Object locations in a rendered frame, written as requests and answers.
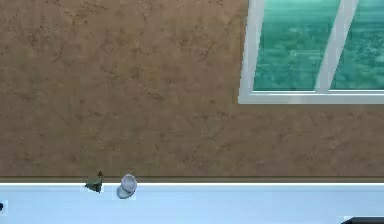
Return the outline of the pale grey round object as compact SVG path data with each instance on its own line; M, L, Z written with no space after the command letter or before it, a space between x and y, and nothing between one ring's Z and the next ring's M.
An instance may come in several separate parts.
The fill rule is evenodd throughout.
M120 199L128 199L132 197L137 189L137 180L131 174L122 177L120 186L117 188L117 196Z

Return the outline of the white framed window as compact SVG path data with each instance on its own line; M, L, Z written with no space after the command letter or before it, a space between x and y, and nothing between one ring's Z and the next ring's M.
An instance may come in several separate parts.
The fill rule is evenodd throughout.
M384 90L332 90L331 84L359 0L340 0L325 55L311 91L255 91L255 72L259 52L265 0L248 0L244 49L237 101L239 104L307 105L384 105Z

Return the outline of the black flat object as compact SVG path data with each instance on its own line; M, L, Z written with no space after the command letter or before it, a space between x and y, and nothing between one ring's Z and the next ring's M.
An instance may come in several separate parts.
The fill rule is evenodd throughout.
M341 224L384 224L384 217L351 217Z

